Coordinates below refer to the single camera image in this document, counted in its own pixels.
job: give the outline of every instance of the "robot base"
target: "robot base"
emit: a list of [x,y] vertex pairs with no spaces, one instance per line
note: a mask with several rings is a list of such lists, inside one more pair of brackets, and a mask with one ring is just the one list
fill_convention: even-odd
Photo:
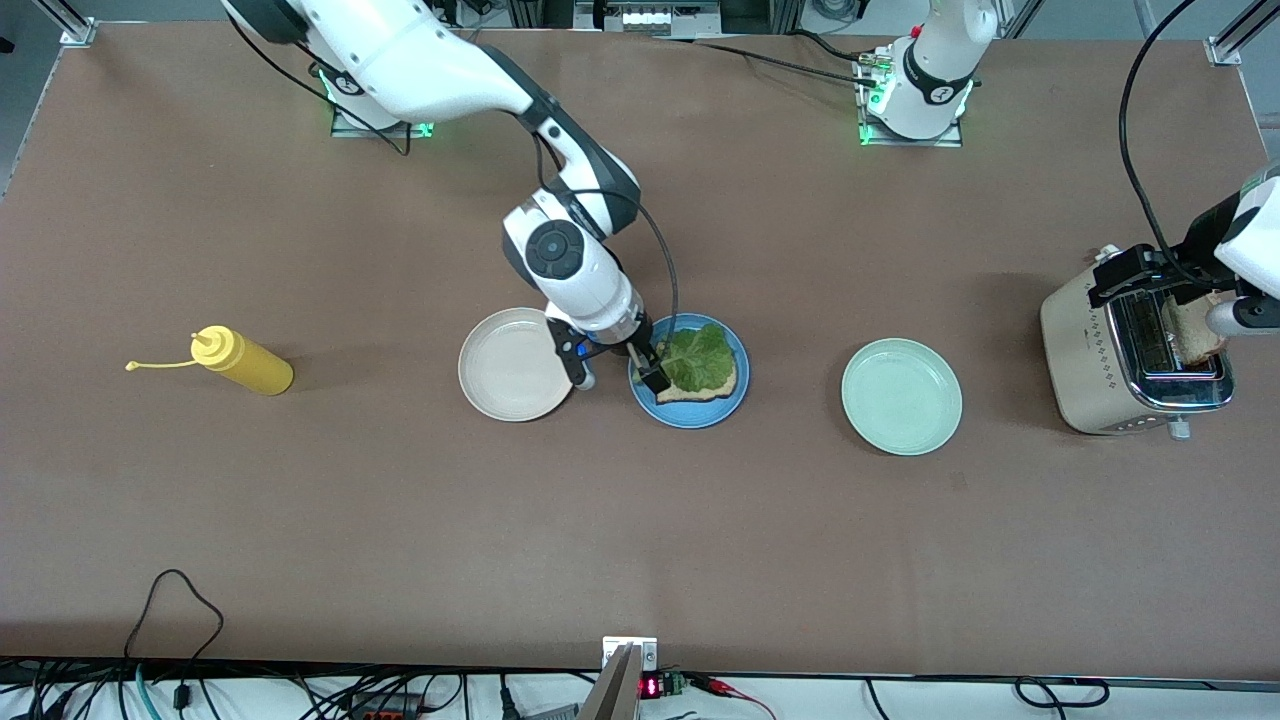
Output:
[[[394,124],[394,126],[384,129],[383,135],[385,135],[387,137],[389,137],[389,138],[392,138],[392,140],[394,140],[397,142],[402,142],[404,140],[404,126],[407,123],[397,123],[397,124]],[[424,138],[431,137],[434,128],[435,128],[434,123],[420,123],[420,124],[412,126],[408,129],[408,137],[412,138],[412,140],[424,140]],[[378,137],[378,135],[375,135],[369,128],[360,127],[357,124],[352,124],[352,123],[347,122],[347,118],[342,117],[342,113],[338,113],[338,111],[333,113],[333,120],[329,124],[329,136],[330,137],[372,137],[372,138]]]
[[[864,92],[864,88],[859,88],[859,95],[861,92]],[[940,135],[938,137],[929,140],[911,140],[884,127],[884,123],[879,118],[867,111],[867,106],[863,102],[858,104],[858,141],[861,145],[896,145],[914,147],[960,147],[963,145],[963,138],[960,136],[960,120],[951,123],[947,132]]]
[[[854,63],[854,74],[856,77],[870,77],[858,63]],[[854,100],[858,104],[858,141],[861,145],[915,147],[960,147],[963,145],[964,138],[960,135],[960,118],[956,118],[951,123],[951,127],[937,137],[911,140],[888,129],[888,126],[883,120],[867,111],[867,106],[872,102],[872,95],[877,92],[877,88],[859,85],[855,92]]]

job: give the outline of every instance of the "light green plate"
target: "light green plate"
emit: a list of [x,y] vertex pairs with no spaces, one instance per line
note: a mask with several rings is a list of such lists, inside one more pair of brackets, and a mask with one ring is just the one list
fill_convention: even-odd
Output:
[[840,383],[845,415],[867,442],[895,455],[942,447],[964,401],[951,366],[914,340],[884,338],[854,354]]

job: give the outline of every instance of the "bread slice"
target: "bread slice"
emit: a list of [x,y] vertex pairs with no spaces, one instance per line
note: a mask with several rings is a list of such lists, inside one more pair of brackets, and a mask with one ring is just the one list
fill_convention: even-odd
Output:
[[728,397],[733,395],[733,389],[737,387],[737,364],[733,364],[733,372],[728,374],[728,379],[724,384],[717,388],[700,389],[698,392],[687,392],[680,389],[675,384],[667,389],[658,393],[658,405],[666,405],[667,402],[707,402],[709,400],[716,400],[717,397]]
[[1161,314],[1165,329],[1174,334],[1174,348],[1183,365],[1199,365],[1208,361],[1210,355],[1217,355],[1226,347],[1226,338],[1208,329],[1204,315],[1221,302],[1220,293],[1206,295],[1187,305],[1172,300],[1165,302]]

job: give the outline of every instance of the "blue plate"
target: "blue plate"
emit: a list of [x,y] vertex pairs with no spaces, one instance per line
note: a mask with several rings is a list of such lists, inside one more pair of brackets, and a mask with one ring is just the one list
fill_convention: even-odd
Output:
[[[644,411],[653,415],[660,423],[666,423],[673,428],[680,428],[682,430],[696,430],[699,428],[709,428],[716,423],[719,423],[724,418],[728,418],[737,410],[737,406],[742,404],[742,398],[746,397],[746,386],[751,379],[751,365],[746,359],[746,347],[742,346],[742,341],[733,334],[733,331],[728,329],[728,325],[708,318],[707,315],[698,315],[695,313],[681,313],[680,320],[676,323],[677,331],[696,331],[705,325],[707,323],[716,323],[724,328],[724,340],[728,341],[728,346],[733,348],[733,363],[737,364],[737,384],[733,387],[733,395],[728,397],[717,397],[716,400],[708,400],[705,402],[667,402],[666,405],[658,405],[658,398],[654,397],[653,392],[649,391],[643,383],[631,383],[631,395],[636,396],[636,402]],[[671,316],[663,318],[653,324],[653,337],[655,342],[660,342],[667,334],[667,325],[671,324]],[[635,366],[632,363],[627,363],[627,377],[635,378]]]

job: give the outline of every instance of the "red digital display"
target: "red digital display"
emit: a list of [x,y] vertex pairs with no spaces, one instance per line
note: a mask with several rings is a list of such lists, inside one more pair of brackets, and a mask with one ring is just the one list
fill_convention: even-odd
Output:
[[662,697],[662,678],[658,675],[649,675],[641,678],[639,687],[636,688],[640,700],[654,700]]

